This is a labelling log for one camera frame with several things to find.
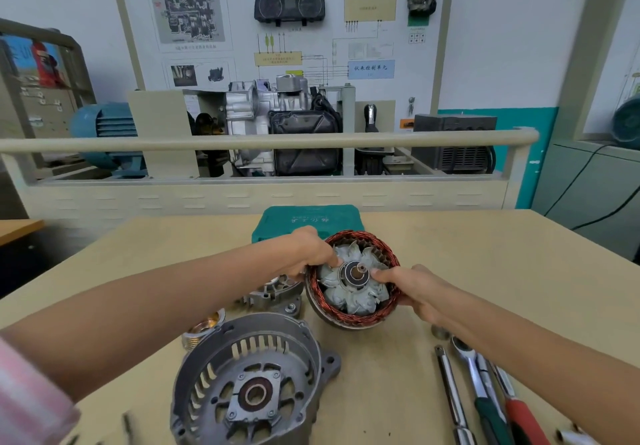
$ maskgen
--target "person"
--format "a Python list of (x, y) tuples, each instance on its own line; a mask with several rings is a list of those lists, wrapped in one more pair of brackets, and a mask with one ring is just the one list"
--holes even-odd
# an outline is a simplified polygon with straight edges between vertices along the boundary
[[(58, 443), (73, 406), (190, 328), (277, 275), (340, 265), (312, 227), (108, 282), (0, 330), (3, 443)], [(417, 265), (374, 271), (401, 304), (448, 329), (602, 445), (640, 437), (640, 369), (572, 342)]]

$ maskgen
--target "teal wall panel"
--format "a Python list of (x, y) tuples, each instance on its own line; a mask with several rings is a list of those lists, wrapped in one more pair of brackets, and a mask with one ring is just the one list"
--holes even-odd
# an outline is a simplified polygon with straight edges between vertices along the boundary
[[(547, 107), (539, 109), (471, 109), (471, 110), (438, 110), (439, 114), (467, 114), (467, 115), (488, 115), (498, 117), (496, 130), (510, 130), (515, 127), (532, 127), (540, 132), (540, 140), (531, 146), (529, 153), (529, 163), (522, 181), (522, 188), (518, 196), (518, 209), (529, 209), (533, 200), (540, 167), (547, 151), (551, 131), (556, 121), (557, 107)], [(495, 168), (501, 171), (507, 155), (507, 147), (496, 147), (495, 154), (497, 161)]]

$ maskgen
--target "orange label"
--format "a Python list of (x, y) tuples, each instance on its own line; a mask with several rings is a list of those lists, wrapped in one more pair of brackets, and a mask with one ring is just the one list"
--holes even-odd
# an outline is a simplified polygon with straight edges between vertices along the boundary
[(413, 119), (412, 118), (401, 118), (400, 119), (400, 128), (413, 128)]

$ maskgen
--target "person's left hand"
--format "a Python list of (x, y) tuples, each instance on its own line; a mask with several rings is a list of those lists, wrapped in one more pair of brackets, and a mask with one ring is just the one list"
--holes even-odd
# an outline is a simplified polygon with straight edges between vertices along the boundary
[(331, 245), (318, 236), (313, 226), (303, 226), (295, 229), (290, 235), (296, 263), (285, 269), (285, 273), (294, 280), (304, 280), (304, 270), (307, 265), (328, 264), (336, 267), (342, 264)]

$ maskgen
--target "tabletop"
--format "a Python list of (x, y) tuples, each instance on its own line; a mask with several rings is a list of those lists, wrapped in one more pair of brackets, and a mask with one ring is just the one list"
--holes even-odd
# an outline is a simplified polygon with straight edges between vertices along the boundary
[[(0, 327), (108, 280), (250, 242), (260, 215), (138, 218), (0, 300)], [(565, 337), (640, 366), (628, 345), (640, 328), (640, 268), (528, 211), (363, 213), (367, 231), (404, 266), (422, 263), (463, 289)], [(230, 316), (238, 315), (235, 307)], [(427, 323), (398, 307), (378, 327), (345, 332), (303, 304), (303, 318), (342, 370), (324, 390), (311, 443), (453, 443), (452, 421)], [(470, 427), (484, 443), (468, 374), (451, 361)], [(77, 445), (126, 443), (129, 411), (138, 445), (172, 444), (173, 380), (184, 357), (176, 339), (80, 402)], [(514, 382), (550, 437), (569, 420)]]
[(0, 246), (38, 231), (44, 227), (42, 219), (1, 219)]

